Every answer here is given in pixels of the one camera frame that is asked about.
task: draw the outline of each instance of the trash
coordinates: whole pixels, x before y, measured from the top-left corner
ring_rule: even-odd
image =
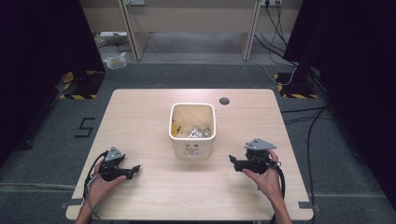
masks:
[[[118,69],[126,66],[125,52],[115,57],[107,57],[103,60],[109,69]]]

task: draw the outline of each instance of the person's right hand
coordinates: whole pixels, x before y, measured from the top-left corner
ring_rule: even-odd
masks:
[[[267,150],[273,161],[277,161],[277,155],[271,149]],[[268,168],[264,174],[258,175],[250,171],[249,169],[243,169],[242,172],[250,177],[256,184],[257,189],[261,190],[262,193],[270,200],[278,197],[282,198],[279,184],[279,174],[276,169]]]

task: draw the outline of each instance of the black round grommet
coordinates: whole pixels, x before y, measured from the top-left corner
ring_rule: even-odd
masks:
[[[229,104],[230,103],[230,99],[228,99],[227,97],[222,97],[222,98],[220,98],[220,103],[222,104],[222,105],[227,105],[227,104]]]

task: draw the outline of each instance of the wall socket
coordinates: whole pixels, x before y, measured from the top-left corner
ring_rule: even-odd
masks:
[[[268,0],[270,5],[268,7],[282,6],[282,0]],[[262,0],[262,7],[265,7],[265,0]]]

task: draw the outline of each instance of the wooden table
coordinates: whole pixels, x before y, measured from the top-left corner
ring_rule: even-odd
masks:
[[[228,105],[219,99],[227,97]],[[190,162],[176,157],[169,139],[169,117],[175,103],[207,103],[215,107],[217,137],[212,156]],[[245,160],[244,145],[255,137],[277,145],[286,178],[285,202],[293,220],[308,220],[312,209],[299,167],[271,90],[116,90],[106,109],[77,183],[94,159],[116,146],[126,154],[120,168],[141,165],[134,179],[117,186],[96,214],[102,220],[266,220],[274,211],[252,180],[237,173],[228,155]],[[79,205],[66,216],[76,219]]]

